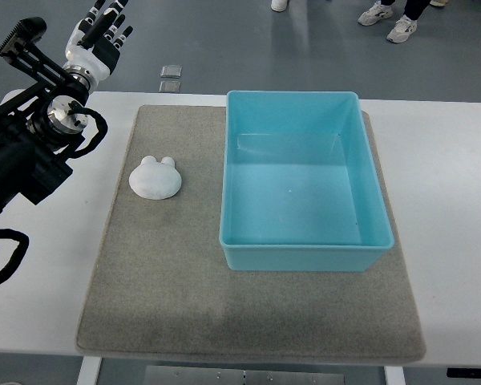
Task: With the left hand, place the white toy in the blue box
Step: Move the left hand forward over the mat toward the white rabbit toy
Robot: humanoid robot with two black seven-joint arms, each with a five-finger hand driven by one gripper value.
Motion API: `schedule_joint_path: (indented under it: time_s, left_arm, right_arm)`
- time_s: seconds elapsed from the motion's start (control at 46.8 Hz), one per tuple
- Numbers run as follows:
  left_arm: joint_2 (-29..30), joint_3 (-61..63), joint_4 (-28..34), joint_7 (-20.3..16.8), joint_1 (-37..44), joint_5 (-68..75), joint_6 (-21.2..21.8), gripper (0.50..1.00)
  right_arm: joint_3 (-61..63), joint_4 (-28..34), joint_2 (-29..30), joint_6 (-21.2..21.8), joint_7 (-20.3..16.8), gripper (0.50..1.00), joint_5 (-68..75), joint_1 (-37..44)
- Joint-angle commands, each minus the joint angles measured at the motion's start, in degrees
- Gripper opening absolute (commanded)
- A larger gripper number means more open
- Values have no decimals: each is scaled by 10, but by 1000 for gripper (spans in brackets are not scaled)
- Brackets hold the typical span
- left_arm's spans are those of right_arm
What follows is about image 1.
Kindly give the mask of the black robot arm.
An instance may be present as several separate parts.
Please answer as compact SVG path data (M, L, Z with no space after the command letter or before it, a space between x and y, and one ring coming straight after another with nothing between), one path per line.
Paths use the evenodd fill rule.
M19 193L35 205L51 195L73 172L67 161L94 151L108 130L85 106L87 85L37 48L45 32L42 18L25 18L0 46L35 81L0 105L0 214Z

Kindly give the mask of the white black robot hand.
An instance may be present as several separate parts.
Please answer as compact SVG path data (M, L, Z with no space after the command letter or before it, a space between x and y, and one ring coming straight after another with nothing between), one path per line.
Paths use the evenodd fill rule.
M65 68L81 67L99 83L115 70L120 50L132 33L132 26L121 30L125 21L127 0L96 1L86 16L75 26L65 49Z

